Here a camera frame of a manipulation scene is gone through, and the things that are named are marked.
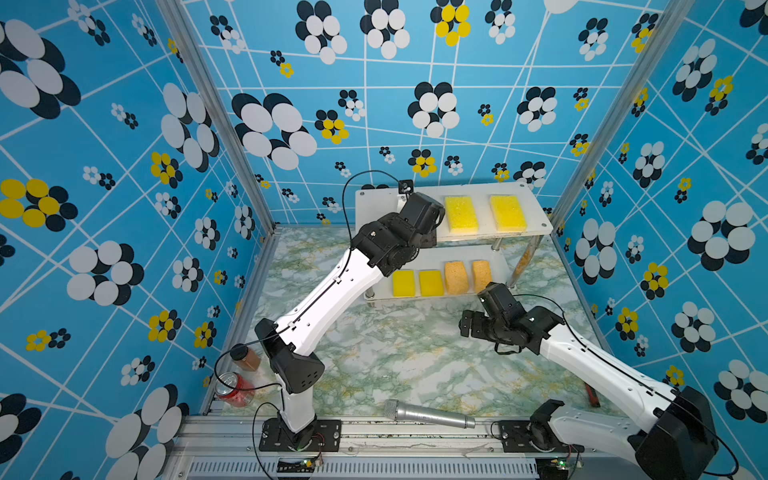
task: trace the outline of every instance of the yellow rectangular sponge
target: yellow rectangular sponge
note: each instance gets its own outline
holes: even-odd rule
[[[464,262],[447,262],[445,264],[445,289],[451,295],[461,295],[469,290],[469,279]]]
[[[480,293],[493,281],[491,264],[487,260],[472,262],[472,275],[475,277],[475,293]]]
[[[392,292],[395,296],[416,296],[413,270],[397,270],[392,274]]]
[[[451,233],[477,233],[478,218],[471,197],[446,197],[445,214]]]
[[[528,227],[520,202],[514,195],[491,195],[491,210],[499,232],[522,232]]]
[[[422,296],[445,295],[445,291],[442,288],[442,274],[440,270],[419,272],[419,286],[422,289]]]

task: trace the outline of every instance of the red can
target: red can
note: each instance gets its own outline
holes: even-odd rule
[[[222,373],[220,382],[216,383],[216,396],[232,406],[244,407],[253,400],[253,390],[241,391],[235,389],[252,389],[253,383],[245,380],[242,375],[235,372]]]

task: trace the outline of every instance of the silver microphone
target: silver microphone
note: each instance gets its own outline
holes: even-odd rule
[[[449,427],[457,427],[460,429],[473,429],[475,427],[475,417],[462,415],[461,413],[428,409],[426,407],[410,405],[394,399],[389,399],[384,402],[384,416],[391,418],[396,422],[410,420],[412,422],[447,425]]]

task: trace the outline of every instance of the red object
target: red object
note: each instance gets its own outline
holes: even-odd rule
[[[244,407],[253,400],[253,390],[240,391],[237,389],[252,389],[253,383],[245,380],[242,375],[235,372],[223,373],[221,381],[216,384],[216,396],[232,406]]]
[[[587,388],[587,395],[589,396],[589,404],[593,407],[599,407],[600,406],[600,399],[598,398],[598,392],[589,386],[589,384],[585,383],[584,387]]]

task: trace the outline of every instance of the microphone grille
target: microphone grille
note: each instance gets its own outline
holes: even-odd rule
[[[389,399],[384,402],[384,416],[397,420],[397,400]]]

